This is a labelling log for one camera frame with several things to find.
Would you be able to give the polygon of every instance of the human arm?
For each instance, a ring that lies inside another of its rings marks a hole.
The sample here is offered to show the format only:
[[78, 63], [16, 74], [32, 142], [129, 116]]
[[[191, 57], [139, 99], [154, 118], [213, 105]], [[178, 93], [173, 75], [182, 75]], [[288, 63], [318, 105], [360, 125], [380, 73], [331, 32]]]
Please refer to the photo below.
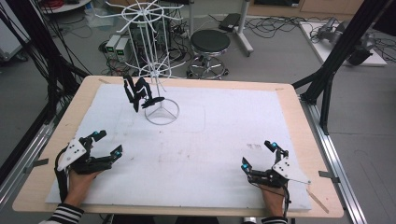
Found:
[[80, 209], [81, 203], [88, 194], [92, 181], [99, 175], [96, 172], [90, 175], [78, 175], [73, 170], [69, 173], [69, 191], [63, 203], [58, 204], [57, 209], [48, 221], [40, 224], [77, 224], [84, 211]]
[[269, 217], [262, 220], [262, 224], [288, 223], [286, 217], [283, 217], [282, 209], [283, 200], [285, 198], [284, 190], [282, 188], [276, 189], [264, 185], [260, 185], [260, 189], [262, 190], [262, 198], [264, 199], [265, 206], [270, 214]]

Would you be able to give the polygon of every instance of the white board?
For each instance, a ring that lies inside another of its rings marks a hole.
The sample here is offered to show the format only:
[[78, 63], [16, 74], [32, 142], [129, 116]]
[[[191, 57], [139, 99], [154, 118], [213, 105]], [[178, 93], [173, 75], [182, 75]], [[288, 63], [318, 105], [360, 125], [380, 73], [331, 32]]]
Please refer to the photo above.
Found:
[[[318, 30], [319, 27], [323, 26], [325, 23], [320, 22], [300, 22], [300, 26], [303, 28], [303, 33], [307, 38], [308, 42], [314, 49], [315, 53], [318, 55], [320, 60], [324, 63], [327, 57], [329, 57], [330, 52], [332, 52], [333, 45], [329, 42], [329, 40], [322, 39], [319, 40], [318, 43], [313, 43], [311, 41], [310, 32], [315, 29]], [[373, 49], [370, 50], [373, 55], [368, 57], [366, 61], [361, 63], [359, 66], [385, 66], [387, 63], [379, 56]], [[344, 62], [343, 65], [350, 65], [348, 62]]]
[[[163, 96], [178, 103], [180, 115], [159, 126], [146, 120], [143, 109], [134, 112], [122, 85], [99, 88], [76, 137], [106, 130], [92, 156], [107, 156], [118, 145], [124, 150], [113, 168], [94, 180], [85, 203], [264, 207], [260, 190], [240, 166], [242, 157], [255, 170], [274, 164], [265, 140], [278, 142], [296, 161], [276, 93], [166, 87]], [[289, 188], [290, 211], [311, 209], [304, 184], [290, 181]], [[58, 202], [54, 182], [47, 203]]]

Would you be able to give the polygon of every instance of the table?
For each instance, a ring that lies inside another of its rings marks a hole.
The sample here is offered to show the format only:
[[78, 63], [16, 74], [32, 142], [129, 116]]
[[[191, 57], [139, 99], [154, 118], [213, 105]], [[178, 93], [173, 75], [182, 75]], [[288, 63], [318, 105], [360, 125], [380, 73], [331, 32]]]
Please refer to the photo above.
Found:
[[[59, 150], [74, 137], [92, 99], [101, 84], [122, 84], [121, 77], [86, 77], [74, 100], [66, 110], [61, 122], [49, 140], [40, 159], [49, 159], [49, 164], [37, 166], [26, 180], [17, 196], [13, 208], [20, 212], [51, 212], [56, 204], [45, 203], [50, 187], [55, 179], [54, 159]], [[332, 181], [318, 175], [327, 171], [318, 151], [315, 138], [304, 116], [294, 88], [289, 84], [249, 83], [215, 80], [169, 79], [163, 83], [170, 87], [197, 87], [212, 89], [238, 89], [274, 91], [288, 124], [290, 139], [302, 170], [311, 178], [313, 184], [307, 186], [312, 209], [308, 212], [289, 212], [289, 217], [341, 217], [344, 214]], [[262, 209], [234, 208], [197, 208], [197, 207], [160, 207], [160, 206], [116, 206], [83, 205], [87, 213], [114, 214], [155, 214], [155, 215], [194, 215], [194, 216], [235, 216], [263, 217]]]

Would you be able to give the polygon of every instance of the black stool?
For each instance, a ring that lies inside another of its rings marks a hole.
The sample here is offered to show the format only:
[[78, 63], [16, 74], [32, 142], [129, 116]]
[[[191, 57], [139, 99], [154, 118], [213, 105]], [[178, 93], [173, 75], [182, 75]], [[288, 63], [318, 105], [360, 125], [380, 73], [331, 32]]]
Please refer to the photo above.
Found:
[[227, 51], [230, 46], [230, 38], [216, 30], [201, 30], [191, 36], [191, 48], [197, 54], [197, 57], [190, 63], [187, 77], [193, 75], [198, 78], [205, 78], [205, 74], [212, 72], [213, 77], [221, 79], [221, 76], [227, 76], [229, 71], [225, 68], [224, 63], [215, 58]]

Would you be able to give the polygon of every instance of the striped sleeve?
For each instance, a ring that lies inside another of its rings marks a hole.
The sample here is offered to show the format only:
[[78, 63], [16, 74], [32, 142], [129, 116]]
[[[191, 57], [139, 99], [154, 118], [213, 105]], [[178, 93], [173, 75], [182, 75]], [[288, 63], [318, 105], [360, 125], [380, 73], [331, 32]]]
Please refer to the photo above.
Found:
[[267, 217], [262, 219], [262, 224], [288, 224], [284, 217]]
[[78, 224], [84, 211], [67, 203], [60, 203], [48, 223]]

